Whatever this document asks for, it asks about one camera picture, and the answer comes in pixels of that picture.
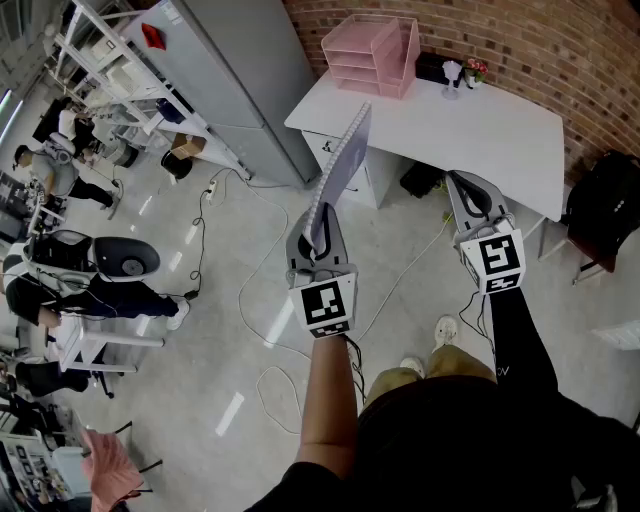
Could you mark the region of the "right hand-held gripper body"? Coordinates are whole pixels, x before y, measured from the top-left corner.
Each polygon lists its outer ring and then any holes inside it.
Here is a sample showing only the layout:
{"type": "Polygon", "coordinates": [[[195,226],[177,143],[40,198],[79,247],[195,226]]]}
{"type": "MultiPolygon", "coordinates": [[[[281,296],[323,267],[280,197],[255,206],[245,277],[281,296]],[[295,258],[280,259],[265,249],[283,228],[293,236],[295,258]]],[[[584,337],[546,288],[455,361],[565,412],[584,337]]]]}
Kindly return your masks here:
{"type": "Polygon", "coordinates": [[[518,288],[526,262],[522,232],[515,228],[515,216],[506,213],[484,220],[460,215],[455,219],[453,245],[479,294],[518,288]]]}

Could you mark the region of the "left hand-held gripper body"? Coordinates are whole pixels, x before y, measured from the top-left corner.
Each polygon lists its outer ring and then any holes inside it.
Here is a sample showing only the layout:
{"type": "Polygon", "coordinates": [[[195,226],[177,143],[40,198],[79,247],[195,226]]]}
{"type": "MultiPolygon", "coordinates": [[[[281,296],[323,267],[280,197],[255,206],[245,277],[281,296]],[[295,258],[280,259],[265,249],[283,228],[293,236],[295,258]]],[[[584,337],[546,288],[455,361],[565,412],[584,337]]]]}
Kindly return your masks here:
{"type": "Polygon", "coordinates": [[[289,298],[301,327],[315,339],[345,334],[355,326],[357,267],[316,264],[291,268],[289,298]]]}

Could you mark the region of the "lilac spiral notebook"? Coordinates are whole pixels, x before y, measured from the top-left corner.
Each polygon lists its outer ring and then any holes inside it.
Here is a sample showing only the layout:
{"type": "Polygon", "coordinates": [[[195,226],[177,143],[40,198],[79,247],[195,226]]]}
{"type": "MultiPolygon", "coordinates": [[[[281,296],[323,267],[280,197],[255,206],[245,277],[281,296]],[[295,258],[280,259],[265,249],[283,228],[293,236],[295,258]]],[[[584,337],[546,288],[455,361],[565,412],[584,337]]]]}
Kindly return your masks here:
{"type": "Polygon", "coordinates": [[[315,255],[323,252],[328,244],[327,235],[323,234],[326,206],[335,206],[366,155],[371,110],[371,102],[366,101],[329,158],[316,186],[303,227],[303,237],[315,255]]]}

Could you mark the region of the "pink mesh file tray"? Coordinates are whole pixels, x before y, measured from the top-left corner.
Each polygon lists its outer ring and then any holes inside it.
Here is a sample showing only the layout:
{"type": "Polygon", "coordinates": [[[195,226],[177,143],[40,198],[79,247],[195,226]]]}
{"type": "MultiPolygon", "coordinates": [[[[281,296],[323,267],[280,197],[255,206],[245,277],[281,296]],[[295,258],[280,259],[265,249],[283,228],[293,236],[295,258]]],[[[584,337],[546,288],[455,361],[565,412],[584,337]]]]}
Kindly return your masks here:
{"type": "Polygon", "coordinates": [[[341,89],[401,99],[416,79],[420,38],[413,18],[354,14],[321,47],[341,89]]]}

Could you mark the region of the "person's right forearm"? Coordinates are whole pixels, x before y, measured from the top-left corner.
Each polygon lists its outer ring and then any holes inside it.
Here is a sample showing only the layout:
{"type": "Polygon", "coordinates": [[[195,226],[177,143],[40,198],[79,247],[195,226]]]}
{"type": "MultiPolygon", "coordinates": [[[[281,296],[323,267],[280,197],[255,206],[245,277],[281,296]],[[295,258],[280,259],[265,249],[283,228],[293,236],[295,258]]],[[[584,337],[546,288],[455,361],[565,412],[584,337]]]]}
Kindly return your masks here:
{"type": "Polygon", "coordinates": [[[499,388],[527,400],[558,393],[557,376],[519,287],[490,295],[499,388]]]}

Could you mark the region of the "person's left forearm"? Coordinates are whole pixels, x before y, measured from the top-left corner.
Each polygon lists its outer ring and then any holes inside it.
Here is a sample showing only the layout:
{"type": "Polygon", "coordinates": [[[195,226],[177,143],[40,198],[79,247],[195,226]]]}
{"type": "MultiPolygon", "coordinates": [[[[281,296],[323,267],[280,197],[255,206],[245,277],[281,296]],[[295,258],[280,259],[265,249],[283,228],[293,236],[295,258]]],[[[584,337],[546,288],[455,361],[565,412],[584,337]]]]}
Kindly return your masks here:
{"type": "Polygon", "coordinates": [[[312,349],[297,460],[347,478],[354,465],[357,421],[346,338],[318,339],[312,349]]]}

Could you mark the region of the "person's right white shoe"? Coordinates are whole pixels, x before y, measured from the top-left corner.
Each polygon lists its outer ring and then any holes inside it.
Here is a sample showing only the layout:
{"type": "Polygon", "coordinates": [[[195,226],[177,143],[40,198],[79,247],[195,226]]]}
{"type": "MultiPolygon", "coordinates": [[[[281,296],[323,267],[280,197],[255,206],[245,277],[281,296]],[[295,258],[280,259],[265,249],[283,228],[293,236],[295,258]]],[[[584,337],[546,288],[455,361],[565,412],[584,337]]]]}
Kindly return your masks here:
{"type": "Polygon", "coordinates": [[[436,322],[433,353],[445,346],[458,346],[458,321],[451,315],[443,315],[436,322]]]}

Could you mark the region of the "brown chair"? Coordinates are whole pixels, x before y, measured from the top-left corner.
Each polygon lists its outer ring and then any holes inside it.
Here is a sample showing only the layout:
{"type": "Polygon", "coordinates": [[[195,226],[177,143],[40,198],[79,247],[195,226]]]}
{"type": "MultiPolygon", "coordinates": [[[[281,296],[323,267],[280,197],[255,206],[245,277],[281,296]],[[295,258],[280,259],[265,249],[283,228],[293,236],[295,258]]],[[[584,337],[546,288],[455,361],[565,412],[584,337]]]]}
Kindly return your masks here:
{"type": "Polygon", "coordinates": [[[548,218],[545,218],[541,222],[541,234],[537,259],[540,262],[545,261],[552,255],[559,252],[565,245],[571,245],[573,248],[578,250],[580,253],[580,259],[576,273],[571,282],[573,287],[576,287],[581,283],[598,279],[604,274],[612,274],[615,271],[616,255],[606,254],[603,250],[599,249],[595,243],[586,240],[584,237],[571,236],[569,234],[569,229],[566,229],[566,233],[557,243],[555,243],[551,248],[546,249],[546,232],[547,228],[551,224],[552,222],[548,218]]]}

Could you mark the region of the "person's khaki trousers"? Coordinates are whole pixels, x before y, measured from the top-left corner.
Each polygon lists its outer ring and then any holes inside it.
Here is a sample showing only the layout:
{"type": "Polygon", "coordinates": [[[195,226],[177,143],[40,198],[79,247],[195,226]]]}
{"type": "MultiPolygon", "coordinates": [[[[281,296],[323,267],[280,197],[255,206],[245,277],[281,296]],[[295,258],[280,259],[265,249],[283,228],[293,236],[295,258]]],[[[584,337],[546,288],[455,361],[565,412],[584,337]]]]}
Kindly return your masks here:
{"type": "Polygon", "coordinates": [[[421,379],[410,369],[400,365],[381,372],[366,396],[363,408],[369,407],[385,393],[404,385],[443,377],[474,377],[497,383],[495,373],[484,363],[457,346],[445,346],[430,355],[424,366],[425,377],[421,379]]]}

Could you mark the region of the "black backpack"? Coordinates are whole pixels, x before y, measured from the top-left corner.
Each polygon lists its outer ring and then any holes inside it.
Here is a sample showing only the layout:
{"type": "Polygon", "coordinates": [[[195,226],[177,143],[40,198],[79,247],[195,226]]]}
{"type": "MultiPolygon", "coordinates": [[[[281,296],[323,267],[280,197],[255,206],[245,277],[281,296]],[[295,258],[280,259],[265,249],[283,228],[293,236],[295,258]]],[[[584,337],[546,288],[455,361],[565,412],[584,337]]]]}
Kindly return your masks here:
{"type": "Polygon", "coordinates": [[[617,256],[640,228],[640,158],[608,151],[571,189],[563,220],[571,236],[617,256]]]}

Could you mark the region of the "black round bin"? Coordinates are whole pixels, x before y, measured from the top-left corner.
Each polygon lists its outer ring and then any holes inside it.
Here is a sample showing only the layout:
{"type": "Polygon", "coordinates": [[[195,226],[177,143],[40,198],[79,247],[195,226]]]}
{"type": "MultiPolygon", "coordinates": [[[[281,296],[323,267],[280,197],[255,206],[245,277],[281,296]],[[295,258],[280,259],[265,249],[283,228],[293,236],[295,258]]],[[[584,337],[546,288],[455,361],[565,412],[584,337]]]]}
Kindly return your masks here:
{"type": "Polygon", "coordinates": [[[167,151],[161,158],[160,165],[176,180],[182,180],[191,172],[193,159],[180,159],[171,151],[167,151]]]}

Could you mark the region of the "cardboard box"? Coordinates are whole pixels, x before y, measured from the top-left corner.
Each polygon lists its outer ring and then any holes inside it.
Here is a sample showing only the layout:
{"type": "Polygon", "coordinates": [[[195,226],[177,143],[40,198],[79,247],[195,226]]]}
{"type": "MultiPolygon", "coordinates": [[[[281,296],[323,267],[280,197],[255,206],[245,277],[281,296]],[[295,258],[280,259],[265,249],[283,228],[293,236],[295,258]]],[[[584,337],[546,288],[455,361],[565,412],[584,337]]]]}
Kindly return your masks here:
{"type": "Polygon", "coordinates": [[[207,140],[203,137],[177,133],[171,147],[171,153],[179,160],[196,157],[203,151],[206,143],[207,140]]]}

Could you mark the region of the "person's black shirt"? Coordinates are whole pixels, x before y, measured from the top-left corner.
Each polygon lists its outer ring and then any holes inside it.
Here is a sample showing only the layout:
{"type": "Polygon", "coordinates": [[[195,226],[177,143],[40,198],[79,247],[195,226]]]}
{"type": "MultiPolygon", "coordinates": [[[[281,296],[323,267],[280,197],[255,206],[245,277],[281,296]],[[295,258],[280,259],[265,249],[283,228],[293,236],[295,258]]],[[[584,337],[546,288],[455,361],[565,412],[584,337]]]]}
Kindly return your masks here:
{"type": "Polygon", "coordinates": [[[559,394],[444,377],[361,414],[348,478],[295,463],[248,512],[568,512],[574,483],[640,512],[640,435],[559,394]]]}

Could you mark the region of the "red item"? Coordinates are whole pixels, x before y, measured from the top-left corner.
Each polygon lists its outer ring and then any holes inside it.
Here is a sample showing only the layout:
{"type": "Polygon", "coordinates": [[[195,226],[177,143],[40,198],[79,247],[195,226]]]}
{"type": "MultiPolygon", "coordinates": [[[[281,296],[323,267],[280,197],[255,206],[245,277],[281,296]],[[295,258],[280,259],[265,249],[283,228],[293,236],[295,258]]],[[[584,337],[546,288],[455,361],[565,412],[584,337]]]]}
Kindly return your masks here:
{"type": "Polygon", "coordinates": [[[148,48],[158,49],[162,51],[166,50],[163,33],[161,30],[147,23],[142,23],[141,32],[148,48]]]}

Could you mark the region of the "pink chair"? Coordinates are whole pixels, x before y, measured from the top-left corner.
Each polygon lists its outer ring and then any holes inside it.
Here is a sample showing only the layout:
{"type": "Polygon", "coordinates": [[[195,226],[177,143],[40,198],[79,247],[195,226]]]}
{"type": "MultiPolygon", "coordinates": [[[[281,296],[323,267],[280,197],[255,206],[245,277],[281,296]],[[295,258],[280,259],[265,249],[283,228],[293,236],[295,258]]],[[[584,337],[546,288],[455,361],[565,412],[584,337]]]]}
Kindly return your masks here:
{"type": "Polygon", "coordinates": [[[128,500],[153,492],[143,487],[143,474],[161,466],[163,460],[144,468],[136,466],[118,437],[132,426],[133,422],[129,421],[114,432],[101,433],[90,428],[82,431],[81,465],[89,481],[91,512],[114,512],[128,500]]]}

